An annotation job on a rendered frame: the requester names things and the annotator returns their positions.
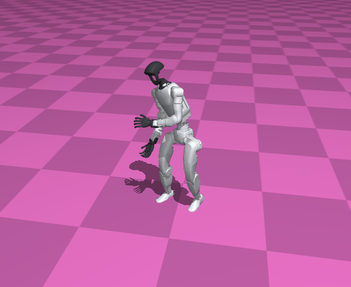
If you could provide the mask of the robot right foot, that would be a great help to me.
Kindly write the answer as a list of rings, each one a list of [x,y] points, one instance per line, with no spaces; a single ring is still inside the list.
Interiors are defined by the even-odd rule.
[[[161,202],[164,202],[165,200],[167,200],[169,197],[173,196],[175,193],[173,190],[171,190],[171,194],[168,194],[167,193],[163,193],[160,197],[158,197],[155,201],[157,203],[161,203]]]

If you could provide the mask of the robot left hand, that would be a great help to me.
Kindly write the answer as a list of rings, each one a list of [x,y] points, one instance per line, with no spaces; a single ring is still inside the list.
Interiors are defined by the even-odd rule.
[[[147,118],[146,116],[140,114],[141,117],[143,118],[140,118],[140,117],[135,117],[135,119],[140,119],[140,120],[135,120],[134,122],[140,122],[140,123],[134,123],[134,125],[137,125],[137,124],[141,124],[141,126],[135,126],[135,128],[137,127],[148,127],[148,126],[151,126],[153,128],[158,128],[157,126],[152,126],[152,122],[154,121],[153,119],[150,120],[149,118]]]

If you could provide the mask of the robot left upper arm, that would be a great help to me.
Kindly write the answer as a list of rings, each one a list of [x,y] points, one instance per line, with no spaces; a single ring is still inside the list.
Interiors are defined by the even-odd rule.
[[[173,99],[173,111],[174,116],[177,117],[177,123],[180,124],[182,122],[182,100],[184,96],[184,90],[181,87],[171,87],[170,95]],[[173,115],[172,115],[173,116]]]

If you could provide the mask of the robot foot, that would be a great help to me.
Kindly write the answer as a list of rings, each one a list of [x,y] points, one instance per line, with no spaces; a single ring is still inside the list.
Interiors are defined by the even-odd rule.
[[[167,193],[163,193],[160,197],[158,197],[155,201],[157,203],[161,203],[161,202],[164,202],[165,200],[167,200],[169,197],[173,196],[175,193],[173,190],[171,190],[171,194],[168,194]]]
[[[193,200],[193,202],[190,204],[189,208],[188,208],[188,211],[190,212],[194,212],[196,211],[199,206],[200,206],[200,203],[204,200],[204,197],[202,194],[200,194],[200,199],[197,201],[197,198]]]

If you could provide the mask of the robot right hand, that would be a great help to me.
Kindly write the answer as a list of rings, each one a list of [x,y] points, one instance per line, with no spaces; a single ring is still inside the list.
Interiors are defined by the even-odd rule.
[[[141,149],[146,147],[146,149],[143,152],[140,152],[140,154],[143,154],[141,156],[145,157],[145,158],[148,158],[151,155],[151,153],[152,153],[152,151],[154,149],[154,144],[156,144],[157,141],[158,141],[158,138],[155,138],[154,141],[149,139],[148,144],[143,146],[143,147],[141,147]]]

